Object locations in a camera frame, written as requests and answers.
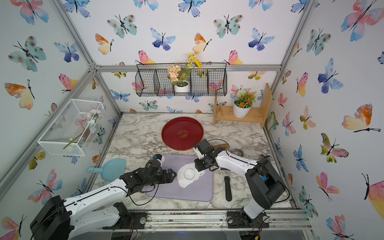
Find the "round cut dough wrapper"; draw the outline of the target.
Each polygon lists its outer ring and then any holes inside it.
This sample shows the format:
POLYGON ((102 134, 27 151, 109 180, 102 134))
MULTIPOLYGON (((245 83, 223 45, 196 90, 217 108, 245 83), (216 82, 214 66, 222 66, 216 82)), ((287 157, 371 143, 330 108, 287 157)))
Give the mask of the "round cut dough wrapper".
POLYGON ((185 169, 184 171, 184 177, 186 180, 189 180, 189 181, 192 181, 195 179, 195 177, 197 176, 197 171, 196 169, 193 169, 193 168, 187 168, 185 169))

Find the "white dough piece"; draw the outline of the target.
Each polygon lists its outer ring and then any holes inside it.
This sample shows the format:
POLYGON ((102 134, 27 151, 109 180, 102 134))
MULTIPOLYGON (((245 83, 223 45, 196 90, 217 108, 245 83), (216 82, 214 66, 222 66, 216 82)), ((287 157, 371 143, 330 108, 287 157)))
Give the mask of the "white dough piece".
POLYGON ((197 182, 204 174, 205 174, 205 170, 199 172, 197 170, 197 168, 195 167, 194 163, 186 164, 186 165, 182 166, 177 172, 177 179, 178 179, 179 186, 185 189, 186 187, 188 187, 192 183, 197 182), (184 171, 187 168, 193 168, 193 169, 196 169, 196 171, 197 171, 197 176, 192 181, 186 180, 184 177, 184 171))

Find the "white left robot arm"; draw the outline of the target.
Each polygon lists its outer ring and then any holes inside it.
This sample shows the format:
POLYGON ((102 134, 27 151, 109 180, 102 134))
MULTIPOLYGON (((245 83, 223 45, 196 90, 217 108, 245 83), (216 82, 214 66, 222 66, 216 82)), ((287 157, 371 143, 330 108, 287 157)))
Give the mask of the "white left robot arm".
POLYGON ((155 155, 143 168, 124 173, 111 183, 75 197, 56 196, 30 224, 33 240, 69 240, 100 228, 137 230, 134 217, 121 202, 147 186, 158 190, 177 173, 162 169, 164 157, 155 155))

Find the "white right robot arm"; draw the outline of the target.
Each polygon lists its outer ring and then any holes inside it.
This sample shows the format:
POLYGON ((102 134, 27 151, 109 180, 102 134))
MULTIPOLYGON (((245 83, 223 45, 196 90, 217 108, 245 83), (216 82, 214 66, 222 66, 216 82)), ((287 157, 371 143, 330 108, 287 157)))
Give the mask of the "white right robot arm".
POLYGON ((213 147, 206 139, 195 144, 195 168, 215 171, 229 170, 244 177, 252 194, 250 201, 242 208, 250 220, 269 210, 285 192, 286 186, 268 158, 259 161, 235 156, 222 147, 213 147))

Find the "black handled strainer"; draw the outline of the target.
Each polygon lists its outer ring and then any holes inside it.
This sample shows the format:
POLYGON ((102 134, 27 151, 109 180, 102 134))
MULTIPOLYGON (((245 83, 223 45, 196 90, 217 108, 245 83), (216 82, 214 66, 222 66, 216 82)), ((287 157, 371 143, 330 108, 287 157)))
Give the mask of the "black handled strainer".
POLYGON ((227 202, 231 202, 233 199, 232 189, 231 189, 231 179, 230 179, 231 171, 226 168, 221 168, 221 172, 224 175, 224 181, 225 181, 225 197, 227 202))

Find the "lavender silicone mat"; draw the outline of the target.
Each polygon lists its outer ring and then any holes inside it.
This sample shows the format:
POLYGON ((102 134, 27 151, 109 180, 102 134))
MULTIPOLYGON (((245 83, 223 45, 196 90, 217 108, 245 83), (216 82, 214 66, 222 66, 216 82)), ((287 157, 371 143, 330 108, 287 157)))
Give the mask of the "lavender silicone mat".
MULTIPOLYGON (((165 161, 162 164, 164 170, 172 169, 176 173, 186 165, 195 163, 196 156, 186 155, 171 155, 163 154, 165 161)), ((205 174, 197 181, 186 187, 185 189, 179 186, 177 177, 170 184, 161 184, 156 191, 156 187, 146 187, 144 192, 149 197, 177 199, 198 202, 210 202, 213 198, 213 183, 214 176, 209 170, 205 170, 205 174)))

